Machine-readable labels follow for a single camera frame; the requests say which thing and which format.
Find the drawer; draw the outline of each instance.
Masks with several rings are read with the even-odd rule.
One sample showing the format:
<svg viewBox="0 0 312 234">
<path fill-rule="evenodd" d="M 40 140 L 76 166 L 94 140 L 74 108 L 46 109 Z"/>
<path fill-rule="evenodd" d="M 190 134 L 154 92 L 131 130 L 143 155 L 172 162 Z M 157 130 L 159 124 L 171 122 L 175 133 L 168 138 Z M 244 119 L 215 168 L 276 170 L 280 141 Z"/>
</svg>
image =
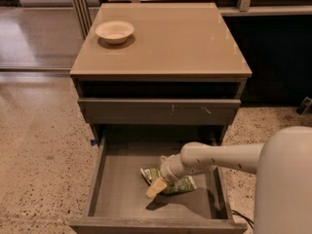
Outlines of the drawer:
<svg viewBox="0 0 312 234">
<path fill-rule="evenodd" d="M 79 98 L 89 124 L 230 125 L 238 99 Z"/>
<path fill-rule="evenodd" d="M 160 155 L 176 154 L 179 142 L 105 143 L 101 140 L 87 207 L 69 225 L 78 233 L 241 234 L 235 223 L 220 169 L 193 178 L 198 189 L 174 196 L 145 196 L 142 167 L 157 167 Z"/>
</svg>

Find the floor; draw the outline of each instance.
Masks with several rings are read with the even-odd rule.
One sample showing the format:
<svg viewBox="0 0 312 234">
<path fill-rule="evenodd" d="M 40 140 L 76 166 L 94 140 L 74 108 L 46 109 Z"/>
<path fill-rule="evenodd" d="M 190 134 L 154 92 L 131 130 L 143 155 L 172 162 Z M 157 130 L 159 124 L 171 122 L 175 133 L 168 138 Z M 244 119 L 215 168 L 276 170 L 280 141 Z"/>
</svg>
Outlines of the floor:
<svg viewBox="0 0 312 234">
<path fill-rule="evenodd" d="M 82 44 L 74 16 L 0 8 L 0 64 L 70 65 Z M 0 73 L 1 234 L 74 234 L 68 222 L 82 216 L 98 155 L 77 98 L 67 74 Z M 311 127 L 312 115 L 243 107 L 223 143 L 263 142 L 288 126 Z M 231 208 L 254 218 L 256 177 L 223 172 Z"/>
</svg>

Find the black cable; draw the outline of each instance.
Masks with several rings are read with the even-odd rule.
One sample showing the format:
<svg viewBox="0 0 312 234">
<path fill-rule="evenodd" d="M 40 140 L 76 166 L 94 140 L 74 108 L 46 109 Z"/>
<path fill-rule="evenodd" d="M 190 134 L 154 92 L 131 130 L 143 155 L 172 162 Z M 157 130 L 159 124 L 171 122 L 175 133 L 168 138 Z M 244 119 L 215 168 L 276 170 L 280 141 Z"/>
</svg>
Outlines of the black cable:
<svg viewBox="0 0 312 234">
<path fill-rule="evenodd" d="M 243 214 L 241 214 L 241 213 L 239 213 L 239 212 L 237 212 L 237 211 L 234 211 L 234 210 L 232 210 L 232 213 L 233 213 L 234 215 L 238 215 L 238 216 L 240 216 L 241 218 L 243 218 L 243 219 L 248 223 L 248 225 L 249 225 L 252 229 L 254 229 L 254 222 L 253 222 L 250 218 L 248 218 L 248 217 L 246 217 L 245 215 L 243 215 Z"/>
</svg>

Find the white bowl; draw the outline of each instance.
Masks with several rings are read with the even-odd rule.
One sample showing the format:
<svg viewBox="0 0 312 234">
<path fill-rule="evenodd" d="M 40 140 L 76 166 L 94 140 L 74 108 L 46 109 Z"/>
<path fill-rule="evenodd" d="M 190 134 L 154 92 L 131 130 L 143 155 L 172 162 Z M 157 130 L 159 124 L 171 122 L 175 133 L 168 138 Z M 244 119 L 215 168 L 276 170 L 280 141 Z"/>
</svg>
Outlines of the white bowl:
<svg viewBox="0 0 312 234">
<path fill-rule="evenodd" d="M 103 38 L 109 44 L 121 44 L 134 33 L 134 27 L 122 20 L 112 20 L 100 24 L 96 29 L 96 35 Z"/>
</svg>

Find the drawer front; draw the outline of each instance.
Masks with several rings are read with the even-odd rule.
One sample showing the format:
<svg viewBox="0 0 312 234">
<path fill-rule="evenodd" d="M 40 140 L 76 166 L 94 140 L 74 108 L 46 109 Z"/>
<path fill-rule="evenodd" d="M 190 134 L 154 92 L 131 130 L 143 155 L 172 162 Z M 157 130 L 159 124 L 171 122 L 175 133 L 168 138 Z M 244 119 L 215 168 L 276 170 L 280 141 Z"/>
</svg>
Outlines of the drawer front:
<svg viewBox="0 0 312 234">
<path fill-rule="evenodd" d="M 79 98 L 89 124 L 229 125 L 238 99 Z"/>
</svg>

